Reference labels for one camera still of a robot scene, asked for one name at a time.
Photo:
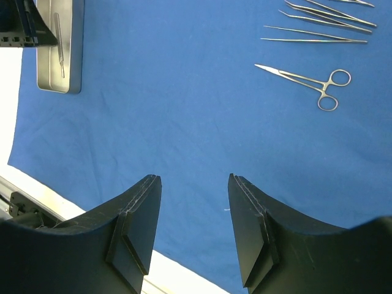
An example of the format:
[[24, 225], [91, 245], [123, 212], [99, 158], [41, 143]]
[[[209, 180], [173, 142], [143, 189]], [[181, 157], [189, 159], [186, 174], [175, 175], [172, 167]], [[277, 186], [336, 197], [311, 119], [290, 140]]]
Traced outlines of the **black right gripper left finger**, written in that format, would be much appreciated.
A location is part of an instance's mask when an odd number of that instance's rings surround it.
[[1, 219], [2, 293], [140, 293], [149, 273], [162, 184], [147, 175], [53, 228]]

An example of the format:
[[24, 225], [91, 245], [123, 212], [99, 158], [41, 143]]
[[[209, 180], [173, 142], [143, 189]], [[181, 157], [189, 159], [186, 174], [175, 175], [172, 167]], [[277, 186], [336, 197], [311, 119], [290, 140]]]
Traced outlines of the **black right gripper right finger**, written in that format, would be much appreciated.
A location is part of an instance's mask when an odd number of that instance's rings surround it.
[[391, 217], [342, 228], [230, 175], [230, 214], [249, 293], [390, 293]]

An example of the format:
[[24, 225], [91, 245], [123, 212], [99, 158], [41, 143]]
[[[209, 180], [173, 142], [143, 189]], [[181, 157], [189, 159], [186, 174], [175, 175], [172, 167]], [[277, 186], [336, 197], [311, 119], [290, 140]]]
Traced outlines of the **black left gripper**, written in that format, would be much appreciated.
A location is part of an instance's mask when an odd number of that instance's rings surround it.
[[58, 40], [33, 0], [1, 0], [2, 47], [51, 47]]

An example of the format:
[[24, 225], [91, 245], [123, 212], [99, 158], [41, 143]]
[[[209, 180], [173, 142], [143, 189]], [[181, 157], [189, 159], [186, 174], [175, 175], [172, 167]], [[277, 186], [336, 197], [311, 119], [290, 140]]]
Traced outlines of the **steel scalpel handle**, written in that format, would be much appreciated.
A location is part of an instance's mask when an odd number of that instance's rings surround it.
[[55, 12], [53, 14], [53, 20], [55, 24], [55, 33], [56, 33], [56, 38], [58, 40], [58, 60], [59, 60], [59, 65], [61, 67], [61, 77], [65, 78], [65, 70], [64, 70], [64, 52], [63, 52], [63, 47], [62, 47], [62, 35], [61, 35], [61, 25], [60, 25], [60, 17], [59, 13]]

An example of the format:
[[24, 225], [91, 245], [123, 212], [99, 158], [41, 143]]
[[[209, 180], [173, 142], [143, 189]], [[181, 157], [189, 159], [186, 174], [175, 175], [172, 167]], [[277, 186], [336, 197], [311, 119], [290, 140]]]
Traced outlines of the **blue surgical cloth wrap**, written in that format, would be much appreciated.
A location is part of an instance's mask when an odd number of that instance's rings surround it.
[[[341, 227], [391, 214], [391, 2], [326, 4], [375, 23], [368, 43], [260, 40], [300, 38], [265, 26], [363, 37], [286, 17], [283, 1], [86, 1], [79, 94], [41, 91], [23, 52], [9, 164], [85, 210], [159, 175], [155, 250], [243, 293], [230, 174]], [[326, 112], [254, 64], [352, 81], [328, 88]]]

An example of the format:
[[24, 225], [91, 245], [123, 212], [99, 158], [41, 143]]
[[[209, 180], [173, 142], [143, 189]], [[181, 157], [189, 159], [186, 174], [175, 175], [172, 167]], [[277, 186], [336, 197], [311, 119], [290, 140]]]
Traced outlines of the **steel ring-handled forceps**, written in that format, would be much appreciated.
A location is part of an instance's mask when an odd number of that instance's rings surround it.
[[[335, 97], [333, 97], [327, 93], [328, 88], [330, 86], [345, 87], [345, 86], [349, 85], [350, 82], [352, 81], [351, 74], [344, 69], [336, 69], [336, 70], [332, 71], [329, 74], [329, 77], [326, 81], [321, 81], [321, 80], [316, 80], [313, 78], [305, 77], [303, 75], [298, 75], [296, 73], [291, 73], [291, 72], [287, 72], [284, 70], [275, 69], [273, 67], [262, 65], [262, 64], [254, 64], [254, 66], [259, 69], [262, 69], [266, 72], [277, 75], [279, 77], [282, 77], [284, 79], [290, 80], [294, 83], [298, 83], [300, 85], [303, 85], [307, 88], [310, 88], [310, 89], [313, 89], [313, 90], [319, 92], [320, 96], [317, 101], [317, 106], [320, 110], [326, 111], [326, 112], [335, 111], [339, 106], [339, 101]], [[334, 76], [339, 73], [344, 74], [347, 77], [347, 81], [345, 83], [338, 83], [338, 82], [334, 81]]]

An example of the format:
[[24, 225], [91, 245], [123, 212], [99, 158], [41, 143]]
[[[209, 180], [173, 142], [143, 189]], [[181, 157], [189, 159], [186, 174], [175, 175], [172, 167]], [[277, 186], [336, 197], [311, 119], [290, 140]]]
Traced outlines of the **steel straight long tweezers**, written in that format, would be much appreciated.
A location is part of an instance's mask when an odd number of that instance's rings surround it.
[[354, 44], [367, 44], [367, 40], [360, 39], [350, 39], [347, 37], [333, 36], [329, 34], [322, 34], [314, 31], [305, 31], [300, 29], [293, 28], [283, 28], [277, 26], [265, 26], [270, 29], [277, 29], [288, 32], [297, 32], [299, 34], [304, 34], [307, 36], [313, 36], [312, 39], [282, 39], [282, 38], [269, 38], [269, 37], [261, 37], [260, 40], [267, 40], [273, 42], [295, 42], [295, 43], [354, 43]]

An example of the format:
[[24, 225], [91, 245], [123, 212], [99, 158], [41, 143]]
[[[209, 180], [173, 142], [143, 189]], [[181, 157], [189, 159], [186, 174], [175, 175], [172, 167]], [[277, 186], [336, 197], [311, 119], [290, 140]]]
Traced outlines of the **stainless steel tray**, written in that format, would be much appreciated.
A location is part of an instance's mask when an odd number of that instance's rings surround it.
[[37, 85], [62, 94], [81, 91], [84, 0], [37, 1], [37, 9], [58, 44], [36, 51]]

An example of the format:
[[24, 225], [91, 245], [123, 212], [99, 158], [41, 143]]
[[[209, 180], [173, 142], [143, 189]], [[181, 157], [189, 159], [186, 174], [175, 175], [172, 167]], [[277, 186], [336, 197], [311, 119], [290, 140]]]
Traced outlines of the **aluminium front frame rail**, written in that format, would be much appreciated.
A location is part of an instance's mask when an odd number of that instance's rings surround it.
[[42, 202], [1, 177], [1, 219], [37, 229], [53, 228], [65, 221]]

